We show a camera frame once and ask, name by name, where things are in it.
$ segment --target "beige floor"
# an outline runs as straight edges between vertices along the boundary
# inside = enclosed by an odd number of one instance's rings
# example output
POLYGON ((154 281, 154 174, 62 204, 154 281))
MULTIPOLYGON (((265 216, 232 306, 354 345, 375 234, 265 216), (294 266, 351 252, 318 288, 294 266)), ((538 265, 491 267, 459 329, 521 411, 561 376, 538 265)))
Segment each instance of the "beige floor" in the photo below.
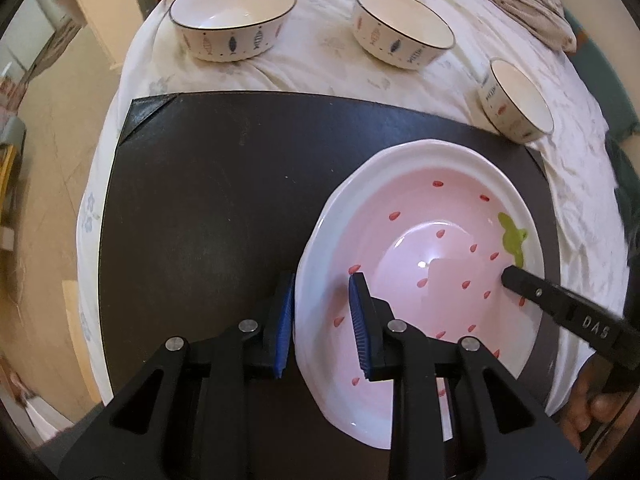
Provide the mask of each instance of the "beige floor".
POLYGON ((118 74, 87 28, 31 82, 18 115, 27 126, 17 247, 6 262, 0 350, 24 382, 71 420, 92 406, 66 321, 63 280, 75 280, 76 217, 118 74))

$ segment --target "white bowl rim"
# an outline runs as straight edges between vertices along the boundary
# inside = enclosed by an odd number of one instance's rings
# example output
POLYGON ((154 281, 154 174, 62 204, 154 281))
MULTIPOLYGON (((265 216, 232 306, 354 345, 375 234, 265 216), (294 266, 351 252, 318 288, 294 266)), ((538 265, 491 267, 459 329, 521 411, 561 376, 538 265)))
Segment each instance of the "white bowl rim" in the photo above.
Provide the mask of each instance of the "white bowl rim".
POLYGON ((380 23, 384 23, 385 27, 390 28, 391 30, 397 32, 398 34, 400 34, 401 36, 404 36, 405 38, 409 38, 410 40, 415 41, 416 43, 420 43, 423 46, 428 46, 430 48, 437 48, 438 50, 450 50, 453 47, 455 47, 456 46, 456 35, 453 32, 452 28, 449 27, 449 23, 447 23, 442 18, 442 16, 440 16, 435 10, 431 9, 431 7, 425 5, 420 0, 413 0, 413 1, 414 2, 418 2, 419 4, 421 4, 421 6, 425 7, 426 9, 430 10, 431 12, 433 12, 438 17, 438 19, 447 26, 447 28, 449 29, 449 32, 451 33, 451 37, 453 38, 453 43, 451 43, 451 45, 449 45, 449 46, 435 46, 435 45, 432 45, 432 44, 429 44, 429 43, 425 43, 425 42, 420 41, 420 40, 416 40, 415 38, 412 38, 408 34, 405 34, 404 32, 401 32, 400 30, 397 30, 396 28, 393 28, 391 25, 389 25, 387 22, 385 22, 385 20, 381 20, 373 12, 371 12, 369 9, 367 9, 367 7, 365 7, 360 0, 356 0, 358 5, 360 6, 360 8, 362 8, 362 10, 364 10, 369 16, 371 16, 375 20, 378 20, 380 23))
POLYGON ((178 25, 179 27, 183 27, 183 28, 190 28, 191 30, 241 30, 242 28, 247 28, 247 27, 255 27, 256 25, 262 25, 264 23, 269 23, 272 22, 273 20, 277 20, 278 18, 281 18, 283 16, 286 16, 287 14, 289 14, 293 8, 296 6, 296 4, 298 3, 298 0, 293 0, 293 3, 291 4, 291 6, 289 7, 289 9, 285 10, 283 13, 274 16, 273 18, 269 18, 268 20, 262 20, 261 22, 255 22, 255 23, 249 23, 248 25, 240 25, 239 27, 191 27, 191 25, 185 25, 183 23, 178 22, 177 20, 174 19, 174 15, 172 13, 172 10, 174 9, 174 5, 178 0, 174 0, 171 4, 171 6, 169 7, 169 19, 175 23, 175 25, 178 25))
POLYGON ((546 103, 545 97, 542 95, 540 90, 538 90, 538 87, 535 85, 535 83, 531 79, 529 79, 529 76, 527 76, 527 74, 525 74, 522 70, 520 70, 513 63, 510 63, 509 61, 507 61, 505 59, 502 59, 501 57, 493 57, 493 58, 491 58, 491 60, 489 61, 489 68, 491 69, 491 72, 494 74, 495 80, 497 81, 498 85, 500 85, 500 88, 502 88, 502 91, 507 96, 507 99, 509 101, 511 101, 511 104, 514 105, 517 108, 517 110, 519 111, 520 115, 523 116, 527 121, 529 121, 529 124, 531 124, 539 132, 542 132, 545 135, 551 135, 554 132, 554 130, 556 129, 556 122, 554 121, 554 115, 551 113, 551 109, 549 108, 549 105, 546 103), (507 65, 513 66, 514 69, 516 69, 518 72, 520 72, 527 79, 527 81, 529 81, 531 83, 531 87, 538 93, 538 95, 542 99, 542 102, 545 104, 546 111, 549 112, 549 117, 551 117, 551 129, 550 130, 543 130, 536 123, 534 123, 531 119, 529 119, 529 117, 527 117, 524 114, 524 112, 520 109, 520 107, 516 104, 516 101, 514 101, 511 98, 511 96, 509 95, 509 92, 507 92, 507 89, 502 85, 502 83, 498 79, 497 74, 495 73, 495 70, 494 70, 494 62, 495 61, 501 61, 503 63, 506 63, 507 65))

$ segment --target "silver rivet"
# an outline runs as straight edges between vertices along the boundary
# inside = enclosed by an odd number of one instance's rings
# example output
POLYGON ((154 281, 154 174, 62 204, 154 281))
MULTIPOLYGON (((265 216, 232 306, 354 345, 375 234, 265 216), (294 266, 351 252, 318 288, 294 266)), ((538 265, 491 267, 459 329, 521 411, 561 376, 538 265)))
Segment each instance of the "silver rivet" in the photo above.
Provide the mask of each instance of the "silver rivet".
POLYGON ((164 343, 164 347, 169 351, 169 352, 175 352, 177 350, 179 350, 180 348, 182 348, 184 346, 184 339, 182 339, 181 337, 170 337, 169 339, 166 340, 166 343, 164 343))
POLYGON ((462 340, 462 348, 469 352, 476 352, 480 349, 480 342, 475 337, 465 337, 462 340))
POLYGON ((406 330, 406 323, 402 319, 392 319, 386 324, 386 327, 391 332, 404 332, 406 330))
POLYGON ((240 332, 253 332, 258 328, 258 322, 253 319, 243 319, 238 323, 238 328, 240 329, 240 332))

